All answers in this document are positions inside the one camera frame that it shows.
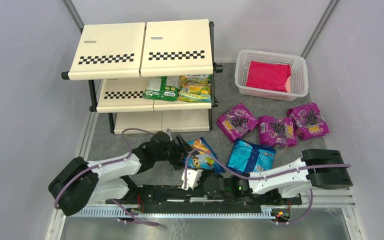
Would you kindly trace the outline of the blue Slendy candy bag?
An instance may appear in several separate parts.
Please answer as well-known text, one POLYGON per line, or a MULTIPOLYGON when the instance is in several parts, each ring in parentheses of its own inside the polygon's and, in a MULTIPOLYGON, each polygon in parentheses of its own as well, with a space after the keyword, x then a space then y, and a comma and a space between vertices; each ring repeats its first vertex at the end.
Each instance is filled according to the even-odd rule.
POLYGON ((219 174, 225 172, 221 165, 214 160, 218 159, 217 154, 203 137, 197 138, 196 140, 187 141, 187 144, 192 149, 201 149, 206 152, 194 152, 190 158, 187 158, 187 154, 185 154, 182 163, 184 164, 187 162, 188 168, 211 170, 219 174))

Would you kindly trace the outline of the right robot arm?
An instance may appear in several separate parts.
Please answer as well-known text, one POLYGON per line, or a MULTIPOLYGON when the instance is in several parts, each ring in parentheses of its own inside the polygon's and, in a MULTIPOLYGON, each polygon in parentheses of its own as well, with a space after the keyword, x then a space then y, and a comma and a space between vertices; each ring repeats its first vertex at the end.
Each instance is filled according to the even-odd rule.
POLYGON ((212 174, 203 182, 204 193, 227 202, 261 201, 284 205, 289 199, 312 189, 340 190, 354 184, 340 151, 306 149, 296 160, 262 172, 235 173, 230 177, 212 174))

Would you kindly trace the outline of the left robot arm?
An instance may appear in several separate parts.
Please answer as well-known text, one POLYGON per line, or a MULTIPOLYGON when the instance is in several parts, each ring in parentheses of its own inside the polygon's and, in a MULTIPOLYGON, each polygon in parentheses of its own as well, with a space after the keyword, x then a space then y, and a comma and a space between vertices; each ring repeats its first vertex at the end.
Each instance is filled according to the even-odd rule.
POLYGON ((138 186, 131 176, 148 171, 161 161, 179 169, 190 151, 192 147, 180 135, 173 138, 165 130, 158 131, 136 148, 130 147, 121 156, 99 161, 76 157, 48 185, 54 198, 53 206, 72 216, 88 204, 120 200, 129 192, 136 195, 138 186))

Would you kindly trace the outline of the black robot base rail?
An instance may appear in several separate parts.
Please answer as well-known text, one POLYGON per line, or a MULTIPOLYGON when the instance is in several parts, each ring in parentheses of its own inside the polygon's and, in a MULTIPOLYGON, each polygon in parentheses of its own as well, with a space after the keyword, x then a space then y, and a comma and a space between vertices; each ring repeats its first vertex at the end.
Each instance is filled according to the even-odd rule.
POLYGON ((208 197, 200 187, 183 190, 179 185, 139 185, 116 203, 106 200, 89 204, 77 217, 116 217, 129 219, 128 210, 138 218, 186 219, 269 219, 275 208, 299 206, 302 197, 281 198, 276 190, 239 201, 208 197))

